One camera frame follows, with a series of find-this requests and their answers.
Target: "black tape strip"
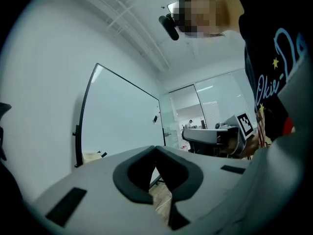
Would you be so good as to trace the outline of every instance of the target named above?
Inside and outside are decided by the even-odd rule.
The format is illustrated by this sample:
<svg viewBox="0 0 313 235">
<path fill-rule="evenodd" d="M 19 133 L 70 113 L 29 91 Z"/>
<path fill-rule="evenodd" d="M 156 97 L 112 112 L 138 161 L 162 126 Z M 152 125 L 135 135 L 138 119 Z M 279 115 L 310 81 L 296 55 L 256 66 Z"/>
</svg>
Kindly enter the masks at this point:
<svg viewBox="0 0 313 235">
<path fill-rule="evenodd" d="M 221 170 L 226 170 L 226 171 L 230 171 L 230 172 L 234 172 L 234 173 L 238 173 L 238 174 L 243 174 L 246 169 L 239 168 L 239 167 L 233 167 L 233 166 L 229 166 L 229 165 L 224 165 L 221 168 Z"/>
<path fill-rule="evenodd" d="M 64 226 L 86 192 L 83 189 L 73 188 L 45 217 L 59 226 Z"/>
</svg>

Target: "person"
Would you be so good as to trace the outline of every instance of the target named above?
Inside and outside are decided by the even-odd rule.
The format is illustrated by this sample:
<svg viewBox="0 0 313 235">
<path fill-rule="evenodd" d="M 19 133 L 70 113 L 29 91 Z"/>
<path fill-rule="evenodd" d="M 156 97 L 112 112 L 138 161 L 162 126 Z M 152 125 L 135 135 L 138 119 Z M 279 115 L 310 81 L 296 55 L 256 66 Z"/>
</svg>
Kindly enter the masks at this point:
<svg viewBox="0 0 313 235">
<path fill-rule="evenodd" d="M 191 129 L 192 128 L 191 124 L 192 124 L 192 120 L 189 120 L 189 122 L 186 124 L 185 128 Z"/>
<path fill-rule="evenodd" d="M 188 36 L 222 37 L 232 30 L 246 43 L 245 70 L 255 99 L 258 136 L 247 140 L 243 156 L 294 130 L 277 94 L 307 51 L 308 1 L 178 0 L 174 8 L 175 24 Z"/>
</svg>

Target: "wooden floor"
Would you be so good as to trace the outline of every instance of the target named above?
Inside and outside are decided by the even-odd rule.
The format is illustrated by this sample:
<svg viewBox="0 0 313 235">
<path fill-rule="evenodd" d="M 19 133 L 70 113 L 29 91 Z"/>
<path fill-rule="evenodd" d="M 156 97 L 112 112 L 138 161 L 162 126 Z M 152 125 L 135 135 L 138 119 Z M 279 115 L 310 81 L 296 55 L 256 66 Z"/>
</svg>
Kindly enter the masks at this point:
<svg viewBox="0 0 313 235">
<path fill-rule="evenodd" d="M 158 216 L 168 225 L 172 194 L 164 183 L 154 185 L 149 193 L 153 196 L 153 206 Z"/>
</svg>

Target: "neck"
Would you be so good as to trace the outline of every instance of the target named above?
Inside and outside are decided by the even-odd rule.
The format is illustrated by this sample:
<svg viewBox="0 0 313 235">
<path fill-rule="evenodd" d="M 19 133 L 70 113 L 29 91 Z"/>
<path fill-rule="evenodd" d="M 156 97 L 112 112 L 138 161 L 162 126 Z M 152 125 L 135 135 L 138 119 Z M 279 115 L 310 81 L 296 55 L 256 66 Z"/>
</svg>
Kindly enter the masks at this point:
<svg viewBox="0 0 313 235">
<path fill-rule="evenodd" d="M 244 8 L 240 0 L 225 0 L 225 2 L 229 14 L 228 30 L 240 33 L 239 18 L 242 14 L 244 14 Z"/>
</svg>

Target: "headphones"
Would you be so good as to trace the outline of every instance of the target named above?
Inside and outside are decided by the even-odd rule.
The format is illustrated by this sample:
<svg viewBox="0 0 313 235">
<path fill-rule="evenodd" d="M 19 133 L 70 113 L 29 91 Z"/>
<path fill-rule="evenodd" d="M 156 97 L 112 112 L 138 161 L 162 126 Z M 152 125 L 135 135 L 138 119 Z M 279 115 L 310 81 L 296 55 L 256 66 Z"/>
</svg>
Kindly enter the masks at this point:
<svg viewBox="0 0 313 235">
<path fill-rule="evenodd" d="M 179 35 L 175 29 L 177 25 L 172 18 L 171 13 L 167 14 L 166 16 L 160 16 L 158 18 L 158 21 L 161 23 L 166 32 L 174 41 L 177 41 L 179 39 Z"/>
</svg>

